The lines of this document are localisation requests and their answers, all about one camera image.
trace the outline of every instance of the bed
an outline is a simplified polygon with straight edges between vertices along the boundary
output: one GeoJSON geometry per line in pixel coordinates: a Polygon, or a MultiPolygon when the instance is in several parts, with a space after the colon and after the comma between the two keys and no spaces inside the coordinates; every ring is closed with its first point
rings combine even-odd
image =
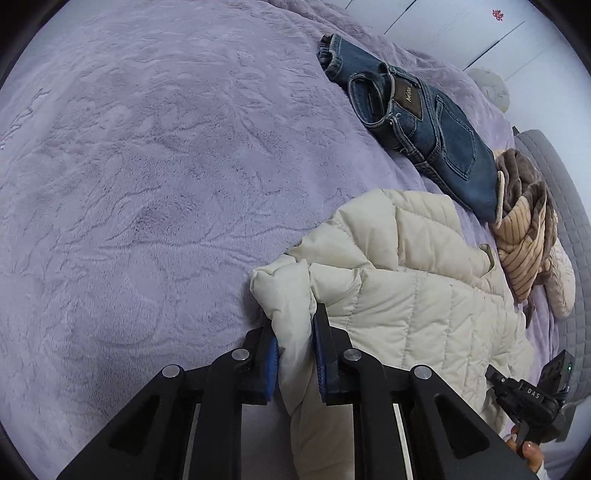
{"type": "MultiPolygon", "coordinates": [[[[251,270],[337,207],[440,192],[326,79],[331,32],[444,90],[492,149],[514,145],[463,72],[317,0],[70,0],[15,65],[0,90],[0,421],[39,480],[163,365],[239,344],[263,321],[251,270]]],[[[457,211],[468,243],[494,243],[457,211]]],[[[558,351],[540,287],[534,300],[531,381],[558,351]]],[[[243,425],[243,478],[296,478],[280,398],[243,425]]]]}

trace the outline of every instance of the brown striped cloth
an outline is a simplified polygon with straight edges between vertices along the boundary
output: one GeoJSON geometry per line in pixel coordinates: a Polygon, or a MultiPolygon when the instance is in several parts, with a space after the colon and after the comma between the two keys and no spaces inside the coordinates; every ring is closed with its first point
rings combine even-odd
{"type": "Polygon", "coordinates": [[[546,182],[528,157],[511,149],[496,163],[499,202],[492,230],[501,265],[520,303],[551,274],[550,249],[556,243],[558,216],[546,182]]]}

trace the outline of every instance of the blue jeans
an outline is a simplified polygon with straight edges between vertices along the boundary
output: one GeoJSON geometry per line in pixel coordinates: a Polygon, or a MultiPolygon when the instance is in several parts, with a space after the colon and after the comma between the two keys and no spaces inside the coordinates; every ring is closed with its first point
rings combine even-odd
{"type": "Polygon", "coordinates": [[[495,220],[494,156],[445,93],[336,34],[323,37],[318,59],[384,148],[406,155],[479,220],[495,220]]]}

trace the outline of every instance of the metal screw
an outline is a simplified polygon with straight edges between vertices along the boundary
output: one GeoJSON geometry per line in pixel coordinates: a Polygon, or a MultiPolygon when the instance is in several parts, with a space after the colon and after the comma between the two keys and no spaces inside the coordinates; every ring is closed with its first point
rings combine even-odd
{"type": "Polygon", "coordinates": [[[351,362],[356,362],[361,358],[361,352],[356,348],[350,348],[349,350],[345,350],[343,352],[343,356],[351,362]]]}
{"type": "Polygon", "coordinates": [[[174,378],[181,372],[181,369],[178,365],[167,365],[162,369],[162,374],[166,378],[174,378]]]}
{"type": "Polygon", "coordinates": [[[232,358],[238,361],[246,360],[249,356],[250,352],[245,348],[237,348],[232,352],[232,358]]]}
{"type": "Polygon", "coordinates": [[[428,380],[431,378],[433,372],[429,367],[425,367],[424,365],[419,365],[417,368],[414,369],[414,376],[420,378],[421,380],[428,380]]]}

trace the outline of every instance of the beige fabric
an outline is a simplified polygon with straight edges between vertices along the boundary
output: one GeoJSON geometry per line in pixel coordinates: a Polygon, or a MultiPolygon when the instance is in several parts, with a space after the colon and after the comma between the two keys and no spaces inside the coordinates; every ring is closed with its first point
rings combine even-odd
{"type": "Polygon", "coordinates": [[[544,288],[554,316],[566,318],[574,307],[576,289],[573,265],[560,240],[550,250],[550,276],[544,288]]]}
{"type": "Polygon", "coordinates": [[[310,323],[317,302],[382,363],[430,365],[497,432],[506,417],[487,392],[487,366],[522,378],[531,365],[503,271],[490,246],[466,245],[447,196],[368,192],[257,268],[251,291],[278,339],[301,480],[354,478],[351,407],[326,407],[318,391],[310,323]]]}
{"type": "Polygon", "coordinates": [[[496,161],[504,191],[502,218],[492,230],[509,285],[517,302],[523,302],[534,284],[543,284],[550,276],[549,256],[557,238],[558,217],[548,187],[529,158],[511,149],[496,161]]]}

